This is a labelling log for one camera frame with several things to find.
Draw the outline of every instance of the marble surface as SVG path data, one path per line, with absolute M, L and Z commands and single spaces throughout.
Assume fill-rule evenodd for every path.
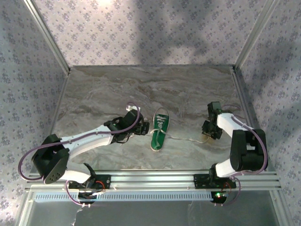
M 199 141 L 206 140 L 201 131 L 208 103 L 240 106 L 229 67 L 75 67 L 54 132 L 63 137 L 94 129 L 124 116 L 128 101 L 142 108 L 150 130 L 153 114 L 163 106 L 170 114 L 170 135 Z M 95 170 L 208 169 L 229 157 L 231 138 L 225 132 L 220 140 L 205 144 L 167 138 L 160 152 L 152 151 L 150 143 L 151 135 L 134 136 L 126 144 L 95 148 L 73 161 Z

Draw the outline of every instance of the floral wallpaper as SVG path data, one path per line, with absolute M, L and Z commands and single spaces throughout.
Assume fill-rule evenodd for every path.
M 24 2 L 0 9 L 0 225 L 12 225 L 25 185 L 18 161 L 48 135 L 64 73 Z
M 296 225 L 301 226 L 301 2 L 280 1 L 242 67 Z
M 70 65 L 234 64 L 264 0 L 35 0 Z

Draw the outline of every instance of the green sneaker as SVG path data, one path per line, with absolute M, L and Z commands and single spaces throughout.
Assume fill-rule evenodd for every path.
M 158 152 L 162 149 L 165 135 L 168 130 L 169 125 L 169 114 L 166 108 L 160 107 L 155 112 L 153 117 L 154 129 L 151 131 L 153 133 L 150 147 L 153 151 Z

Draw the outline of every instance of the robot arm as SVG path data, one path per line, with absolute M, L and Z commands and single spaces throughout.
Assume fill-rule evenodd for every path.
M 219 139 L 224 130 L 232 138 L 230 158 L 213 166 L 214 175 L 227 178 L 242 171 L 259 170 L 264 164 L 264 152 L 260 142 L 250 130 L 260 137 L 266 148 L 264 131 L 242 127 L 244 123 L 236 119 L 230 111 L 223 111 L 219 102 L 208 104 L 208 113 L 209 121 L 204 122 L 202 133 L 213 139 Z
M 55 134 L 48 136 L 43 144 L 57 142 L 63 144 L 39 149 L 32 157 L 33 164 L 43 178 L 44 183 L 50 184 L 58 179 L 64 179 L 76 181 L 80 184 L 93 184 L 96 178 L 94 178 L 95 173 L 92 168 L 88 164 L 77 164 L 71 160 L 75 156 L 96 147 L 113 143 L 125 143 L 132 134 L 146 135 L 150 124 L 144 122 L 141 113 L 139 114 L 139 120 L 131 129 L 118 133 L 118 131 L 129 128 L 137 119 L 137 110 L 133 108 L 127 110 L 128 113 L 125 117 L 107 121 L 88 132 L 62 138 L 58 138 Z

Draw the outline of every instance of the glass panel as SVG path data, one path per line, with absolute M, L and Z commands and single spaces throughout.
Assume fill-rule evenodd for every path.
M 103 202 L 84 208 L 72 202 L 34 203 L 28 225 L 52 226 L 277 226 L 269 191 L 243 192 L 229 206 L 211 202 Z
M 59 110 L 55 133 L 71 136 L 124 116 L 134 101 L 150 122 L 159 107 L 170 115 L 168 134 L 204 142 L 202 125 L 208 118 L 207 104 L 239 104 L 229 67 L 76 67 L 72 69 Z M 235 114 L 243 112 L 228 107 Z M 76 156 L 94 170 L 208 169 L 229 158 L 231 138 L 204 144 L 165 138 L 160 152 L 151 150 L 152 134 L 134 136 L 126 144 L 111 144 Z

